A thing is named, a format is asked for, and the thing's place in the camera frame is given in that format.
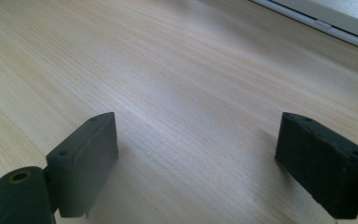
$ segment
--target wooden table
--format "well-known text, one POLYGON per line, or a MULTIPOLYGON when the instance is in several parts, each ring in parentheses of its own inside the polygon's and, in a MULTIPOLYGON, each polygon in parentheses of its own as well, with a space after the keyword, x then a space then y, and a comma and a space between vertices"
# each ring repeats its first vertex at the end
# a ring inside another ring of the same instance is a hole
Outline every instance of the wooden table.
POLYGON ((358 48, 243 0, 0 0, 0 176, 107 111, 119 162, 58 223, 334 224, 274 152, 283 111, 358 144, 358 48))

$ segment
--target light wood grain surface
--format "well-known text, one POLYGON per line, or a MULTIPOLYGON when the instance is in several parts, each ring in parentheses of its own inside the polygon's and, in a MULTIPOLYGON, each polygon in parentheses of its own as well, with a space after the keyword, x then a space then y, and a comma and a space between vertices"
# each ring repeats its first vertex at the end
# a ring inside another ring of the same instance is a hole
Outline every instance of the light wood grain surface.
POLYGON ((283 111, 358 144, 358 48, 242 0, 0 0, 0 176, 107 111, 119 162, 58 223, 334 224, 273 158, 283 111))
POLYGON ((274 2, 358 35, 358 0, 274 0, 274 2))

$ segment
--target screw hole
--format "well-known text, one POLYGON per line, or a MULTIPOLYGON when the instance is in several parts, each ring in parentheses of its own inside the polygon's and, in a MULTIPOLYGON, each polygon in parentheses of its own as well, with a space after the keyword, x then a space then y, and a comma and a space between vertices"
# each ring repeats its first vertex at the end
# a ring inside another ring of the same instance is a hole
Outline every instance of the screw hole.
POLYGON ((358 156, 358 151, 353 151, 352 154, 358 156))
POLYGON ((66 156, 66 155, 68 155, 68 152, 67 152, 67 151, 61 151, 61 152, 60 152, 60 156, 66 156))
POLYGON ((8 180, 8 182, 10 184, 19 184, 22 181, 26 180, 30 175, 31 175, 31 172, 17 173, 15 175, 11 176, 10 179, 8 180))

